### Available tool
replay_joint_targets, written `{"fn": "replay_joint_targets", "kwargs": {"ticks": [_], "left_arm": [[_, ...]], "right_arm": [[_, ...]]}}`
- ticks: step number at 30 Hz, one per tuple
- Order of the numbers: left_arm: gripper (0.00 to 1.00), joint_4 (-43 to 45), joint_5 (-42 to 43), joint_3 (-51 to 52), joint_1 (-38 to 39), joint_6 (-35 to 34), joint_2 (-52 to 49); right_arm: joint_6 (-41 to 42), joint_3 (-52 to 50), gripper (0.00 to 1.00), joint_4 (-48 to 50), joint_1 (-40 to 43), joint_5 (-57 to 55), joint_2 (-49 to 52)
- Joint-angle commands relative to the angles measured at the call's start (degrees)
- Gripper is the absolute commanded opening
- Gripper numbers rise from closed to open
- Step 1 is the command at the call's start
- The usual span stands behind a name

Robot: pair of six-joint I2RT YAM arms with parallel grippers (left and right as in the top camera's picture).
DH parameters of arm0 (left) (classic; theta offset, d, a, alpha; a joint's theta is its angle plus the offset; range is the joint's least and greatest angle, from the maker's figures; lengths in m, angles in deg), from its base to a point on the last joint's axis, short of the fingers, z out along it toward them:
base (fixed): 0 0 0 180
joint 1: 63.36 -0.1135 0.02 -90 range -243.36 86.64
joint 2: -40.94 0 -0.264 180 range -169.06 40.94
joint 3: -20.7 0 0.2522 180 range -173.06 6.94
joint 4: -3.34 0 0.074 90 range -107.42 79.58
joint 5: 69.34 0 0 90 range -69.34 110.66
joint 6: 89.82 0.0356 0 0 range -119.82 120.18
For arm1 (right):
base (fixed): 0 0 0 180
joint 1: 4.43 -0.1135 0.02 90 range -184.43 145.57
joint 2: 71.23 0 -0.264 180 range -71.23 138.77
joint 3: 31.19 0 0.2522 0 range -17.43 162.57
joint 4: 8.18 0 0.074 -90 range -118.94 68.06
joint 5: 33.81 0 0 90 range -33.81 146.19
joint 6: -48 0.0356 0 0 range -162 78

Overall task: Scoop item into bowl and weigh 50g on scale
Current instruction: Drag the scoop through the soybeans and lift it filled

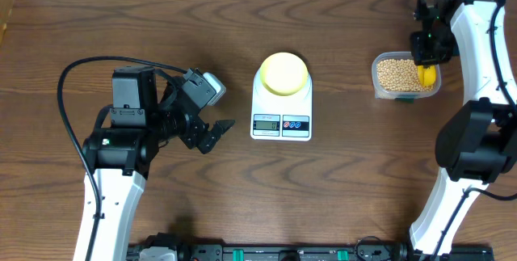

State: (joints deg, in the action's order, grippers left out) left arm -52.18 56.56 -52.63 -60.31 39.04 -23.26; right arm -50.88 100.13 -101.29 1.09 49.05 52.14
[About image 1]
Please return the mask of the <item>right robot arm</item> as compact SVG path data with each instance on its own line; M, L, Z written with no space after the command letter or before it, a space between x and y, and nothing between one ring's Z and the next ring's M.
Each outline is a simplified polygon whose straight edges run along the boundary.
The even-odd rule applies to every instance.
M431 67L460 58L461 109L435 142L439 172L426 205L409 229L400 260L479 259L476 246L456 253L452 240L473 202L516 163L516 80L504 33L507 0L417 0L422 30L410 36L416 65Z

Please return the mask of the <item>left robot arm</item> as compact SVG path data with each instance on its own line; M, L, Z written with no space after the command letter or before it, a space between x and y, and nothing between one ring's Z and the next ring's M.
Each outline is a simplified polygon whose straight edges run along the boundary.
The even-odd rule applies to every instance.
M218 120L208 127L197 115L172 110L154 111L147 120L142 114L104 107L79 150L86 174L76 260L124 260L150 164L159 150L177 137L187 148L207 154L235 123Z

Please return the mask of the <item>yellow scoop cup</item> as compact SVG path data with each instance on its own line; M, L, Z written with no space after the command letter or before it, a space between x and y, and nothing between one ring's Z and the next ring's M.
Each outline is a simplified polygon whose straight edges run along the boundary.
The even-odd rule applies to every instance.
M417 67L418 80L422 87L431 87L437 78L436 67L434 65L419 65Z

